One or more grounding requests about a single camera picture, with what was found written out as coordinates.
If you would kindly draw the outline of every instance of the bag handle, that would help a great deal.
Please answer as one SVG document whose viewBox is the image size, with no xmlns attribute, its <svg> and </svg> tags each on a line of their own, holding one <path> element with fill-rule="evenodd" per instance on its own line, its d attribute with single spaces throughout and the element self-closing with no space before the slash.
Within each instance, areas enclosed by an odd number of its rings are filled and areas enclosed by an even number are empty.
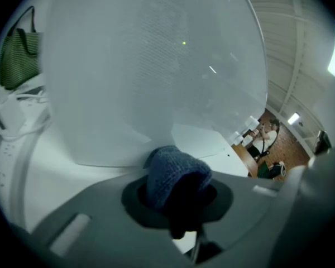
<svg viewBox="0 0 335 268">
<path fill-rule="evenodd" d="M 19 19 L 17 19 L 17 21 L 15 22 L 15 24 L 12 25 L 12 27 L 10 28 L 9 32 L 7 33 L 7 36 L 11 36 L 15 30 L 15 28 L 17 27 L 17 24 L 20 22 L 20 19 L 29 11 L 31 10 L 31 32 L 32 33 L 36 33 L 36 29 L 35 29 L 35 23 L 34 23 L 34 18 L 35 18 L 35 8 L 34 6 L 29 6 L 29 8 L 27 8 L 24 13 L 20 16 Z"/>
<path fill-rule="evenodd" d="M 262 137 L 262 139 L 263 139 L 263 148 L 262 148 L 262 152 L 261 152 L 261 154 L 263 154 L 264 152 L 264 138 Z"/>
<path fill-rule="evenodd" d="M 27 41 L 26 41 L 26 33 L 23 29 L 20 29 L 20 28 L 17 28 L 16 29 L 21 41 L 22 41 L 22 44 L 23 44 L 23 47 L 25 48 L 25 51 L 26 53 L 29 55 L 29 56 L 37 56 L 37 52 L 30 52 L 28 50 L 28 47 L 27 47 Z"/>
<path fill-rule="evenodd" d="M 277 141 L 278 135 L 279 135 L 279 133 L 277 133 L 277 136 L 275 137 L 273 143 L 267 148 L 267 150 L 269 150 L 274 145 L 275 141 Z M 262 148 L 262 153 L 261 154 L 264 153 L 263 150 L 264 150 L 264 139 L 263 139 L 263 148 Z"/>
</svg>

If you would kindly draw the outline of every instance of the dark hair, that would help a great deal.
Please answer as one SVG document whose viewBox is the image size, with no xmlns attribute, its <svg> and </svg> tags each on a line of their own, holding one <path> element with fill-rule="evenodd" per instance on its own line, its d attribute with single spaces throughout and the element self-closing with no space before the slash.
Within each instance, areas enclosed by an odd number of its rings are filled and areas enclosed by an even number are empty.
<svg viewBox="0 0 335 268">
<path fill-rule="evenodd" d="M 277 134 L 279 133 L 279 129 L 280 129 L 280 121 L 278 119 L 271 119 L 270 123 L 275 125 L 277 127 Z"/>
</svg>

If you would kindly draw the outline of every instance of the green striped bag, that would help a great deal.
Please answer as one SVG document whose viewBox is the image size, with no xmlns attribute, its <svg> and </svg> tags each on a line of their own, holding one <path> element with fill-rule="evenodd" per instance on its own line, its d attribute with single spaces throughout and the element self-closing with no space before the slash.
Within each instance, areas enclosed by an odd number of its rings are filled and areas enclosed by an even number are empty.
<svg viewBox="0 0 335 268">
<path fill-rule="evenodd" d="M 31 32 L 17 28 L 20 19 L 31 10 Z M 0 84 L 8 90 L 16 89 L 41 72 L 39 51 L 42 33 L 34 24 L 35 8 L 30 6 L 11 27 L 5 37 L 0 55 Z"/>
</svg>

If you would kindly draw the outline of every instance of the blue knitted fabric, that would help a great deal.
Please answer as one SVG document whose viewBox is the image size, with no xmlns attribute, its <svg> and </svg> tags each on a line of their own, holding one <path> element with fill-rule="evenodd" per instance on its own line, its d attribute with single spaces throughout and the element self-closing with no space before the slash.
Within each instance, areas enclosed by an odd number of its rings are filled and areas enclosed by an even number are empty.
<svg viewBox="0 0 335 268">
<path fill-rule="evenodd" d="M 212 173 L 209 166 L 176 146 L 165 146 L 151 153 L 149 175 L 146 185 L 146 201 L 149 207 L 162 210 L 178 181 L 188 174 L 199 175 L 198 191 L 202 192 L 210 183 Z"/>
</svg>

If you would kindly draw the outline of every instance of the ceiling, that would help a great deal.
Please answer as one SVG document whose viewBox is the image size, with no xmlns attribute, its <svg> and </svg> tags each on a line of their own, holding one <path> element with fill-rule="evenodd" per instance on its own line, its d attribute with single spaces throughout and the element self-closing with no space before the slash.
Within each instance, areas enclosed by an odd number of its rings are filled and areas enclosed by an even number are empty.
<svg viewBox="0 0 335 268">
<path fill-rule="evenodd" d="M 335 21 L 318 0 L 250 1 L 266 48 L 267 104 L 286 119 L 298 112 L 300 120 L 293 126 L 312 147 L 323 128 L 313 106 L 335 80 L 327 70 Z"/>
</svg>

